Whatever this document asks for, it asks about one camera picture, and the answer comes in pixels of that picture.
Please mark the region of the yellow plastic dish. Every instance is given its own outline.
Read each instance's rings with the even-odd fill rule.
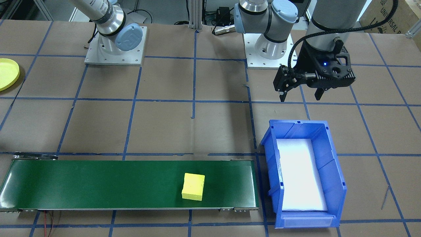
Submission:
[[[19,65],[11,59],[0,59],[0,91],[6,90],[19,78]]]

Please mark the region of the cardboard box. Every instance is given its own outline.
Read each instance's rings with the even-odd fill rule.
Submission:
[[[372,0],[360,18],[362,26],[383,21],[392,9],[393,0]],[[366,30],[367,33],[405,34],[421,18],[421,0],[399,0],[392,19],[378,28]],[[421,50],[421,33],[414,38]]]

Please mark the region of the grid of blue tape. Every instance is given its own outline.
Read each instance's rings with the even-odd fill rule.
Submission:
[[[29,73],[31,72],[31,69],[36,61],[36,59],[38,57],[80,57],[80,58],[84,58],[85,56],[82,55],[51,55],[51,54],[40,54],[41,48],[44,45],[44,42],[50,32],[51,26],[53,23],[50,23],[50,26],[44,36],[44,39],[37,51],[36,54],[0,54],[0,56],[32,56],[34,57],[32,64],[30,65],[27,74],[25,76],[23,83],[25,82],[26,78],[28,77]],[[196,100],[195,95],[196,95],[196,61],[197,60],[215,60],[215,61],[243,61],[244,65],[245,65],[245,80],[246,82],[248,82],[248,73],[247,73],[247,62],[245,59],[213,59],[213,58],[199,58],[196,57],[197,55],[197,34],[199,32],[195,31],[195,40],[194,40],[194,57],[162,57],[162,56],[145,56],[146,58],[165,58],[165,59],[189,59],[189,60],[193,60],[194,62],[194,68],[193,68],[193,98],[192,100],[146,100],[146,99],[137,99],[137,91],[139,88],[139,84],[140,84],[140,79],[141,79],[141,71],[142,68],[139,68],[139,74],[138,74],[138,80],[136,83],[136,90],[135,90],[135,94],[133,99],[110,99],[110,98],[79,98],[79,92],[80,89],[82,87],[83,84],[83,80],[85,78],[86,75],[86,71],[88,69],[88,65],[86,65],[85,70],[83,72],[82,78],[80,80],[80,84],[79,87],[77,89],[76,95],[74,98],[54,98],[54,97],[19,97],[19,92],[21,87],[19,88],[17,94],[15,97],[0,97],[0,99],[11,99],[11,100],[72,100],[73,101],[73,108],[70,110],[69,115],[68,115],[68,119],[66,121],[66,125],[64,127],[61,139],[60,139],[60,143],[58,145],[57,148],[57,152],[47,152],[44,154],[52,154],[52,155],[74,155],[74,156],[90,156],[90,155],[102,155],[102,156],[122,156],[122,160],[125,160],[126,156],[172,156],[172,155],[177,155],[177,156],[183,156],[183,155],[189,155],[192,153],[128,153],[127,152],[127,146],[128,146],[128,141],[130,138],[130,130],[131,130],[131,123],[133,120],[133,113],[134,113],[134,109],[136,106],[136,102],[137,101],[154,101],[154,102],[188,102],[188,103],[192,103],[192,119],[195,118],[195,103],[248,103],[249,104],[249,108],[250,108],[250,117],[251,117],[251,126],[252,126],[252,132],[253,132],[253,144],[254,144],[254,148],[257,149],[257,141],[256,141],[256,132],[255,132],[255,128],[254,128],[254,118],[253,118],[253,104],[280,104],[282,102],[270,102],[270,101],[253,101],[251,98],[251,94],[250,94],[250,88],[247,87],[247,93],[248,93],[248,101],[230,101],[230,100]],[[411,107],[421,107],[421,105],[414,105],[414,104],[408,104],[406,99],[404,98],[400,88],[398,87],[398,84],[396,83],[391,71],[390,71],[390,67],[418,67],[421,68],[421,66],[404,66],[404,65],[388,65],[386,63],[386,61],[384,60],[379,48],[377,47],[375,41],[373,40],[373,38],[370,35],[370,38],[377,50],[377,52],[379,53],[381,59],[383,60],[383,65],[370,65],[370,64],[353,64],[355,66],[371,66],[371,67],[386,67],[400,96],[402,97],[404,104],[364,104],[364,106],[405,106],[408,108],[412,118],[415,121],[415,124],[417,125],[418,129],[421,131],[420,125],[418,123],[418,121],[416,120]],[[355,103],[328,103],[328,102],[306,102],[305,96],[304,96],[304,91],[302,89],[302,87],[300,86],[300,91],[301,91],[301,96],[303,99],[303,102],[283,102],[283,104],[297,104],[297,105],[303,105],[305,110],[306,110],[306,115],[308,119],[310,118],[310,114],[309,114],[309,110],[307,108],[307,105],[356,105],[358,107],[358,110],[360,112],[361,118],[364,122],[365,128],[367,130],[367,133],[369,135],[370,141],[373,145],[374,154],[338,154],[338,156],[376,156],[379,164],[381,166],[381,169],[383,171],[383,175],[386,179],[386,182],[388,185],[390,185],[389,179],[387,177],[386,171],[384,169],[383,163],[381,161],[381,157],[382,156],[416,156],[416,157],[420,157],[421,154],[380,154],[377,152],[377,148],[376,145],[374,143],[373,137],[371,136],[370,130],[368,128],[368,125],[366,123],[366,120],[364,118],[364,115],[362,113],[361,110],[361,105],[358,100],[357,97],[355,96],[355,93],[352,89],[352,87],[350,86],[352,95],[354,97]],[[63,139],[65,137],[66,134],[66,130],[68,128],[69,125],[69,121],[71,119],[72,113],[73,113],[73,109],[77,103],[78,100],[98,100],[98,101],[132,101],[132,109],[131,109],[131,114],[130,114],[130,119],[129,119],[129,125],[128,125],[128,130],[127,130],[127,137],[126,137],[126,141],[125,141],[125,147],[124,147],[124,151],[123,153],[62,153],[60,152],[60,148],[61,145],[63,143]],[[0,123],[0,130],[2,129],[12,107],[13,107],[14,102],[10,105],[5,117],[3,118],[2,122]],[[12,154],[13,152],[0,152],[0,154]],[[188,227],[188,237],[191,237],[192,234],[192,227],[193,226],[264,226],[265,229],[265,235],[266,237],[269,237],[269,231],[268,231],[268,226],[272,226],[274,225],[274,222],[268,222],[267,218],[266,218],[266,207],[265,207],[265,194],[264,194],[264,189],[263,189],[263,183],[262,183],[262,172],[261,172],[261,167],[260,167],[260,157],[264,156],[264,154],[262,153],[210,153],[208,154],[208,156],[254,156],[256,161],[257,161],[257,168],[258,168],[258,181],[259,181],[259,195],[261,198],[261,202],[262,202],[262,211],[263,211],[263,222],[228,222],[228,223],[198,223],[198,224],[192,224],[192,210],[189,210],[189,219],[187,223],[184,224],[115,224],[115,216],[117,211],[114,210],[112,212],[112,219],[110,224],[86,224],[86,225],[81,225],[81,224],[59,224],[59,225],[55,225],[55,228],[97,228],[97,227],[103,227],[103,228],[109,228],[109,237],[112,236],[113,233],[113,228],[115,227]],[[399,211],[400,217],[401,219],[370,219],[370,220],[342,220],[341,224],[357,224],[357,223],[390,223],[390,222],[398,222],[398,223],[403,223],[405,230],[408,234],[408,237],[411,237],[411,234],[409,232],[407,223],[410,222],[421,222],[421,219],[405,219],[402,211],[399,207],[398,201],[396,199],[396,196],[393,192],[393,188],[392,186],[390,186],[390,192],[392,194],[393,200],[396,204],[396,207]],[[34,222],[32,225],[30,224],[23,224],[23,225],[0,225],[0,229],[2,228],[31,228],[31,232],[29,234],[29,237],[32,237],[34,234],[34,231],[36,228],[44,228],[44,225],[42,224],[37,224],[38,219],[40,216],[40,212],[37,212],[37,214],[35,215],[34,218]],[[341,236],[341,232],[340,232],[340,228],[336,228],[338,236]]]

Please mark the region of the yellow block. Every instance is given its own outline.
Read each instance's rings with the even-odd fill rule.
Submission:
[[[181,195],[184,199],[201,201],[203,196],[204,175],[185,173]]]

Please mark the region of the conveyor belt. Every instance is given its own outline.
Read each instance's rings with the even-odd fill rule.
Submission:
[[[203,200],[181,198],[184,173],[205,175]],[[13,160],[0,211],[258,209],[253,161]]]

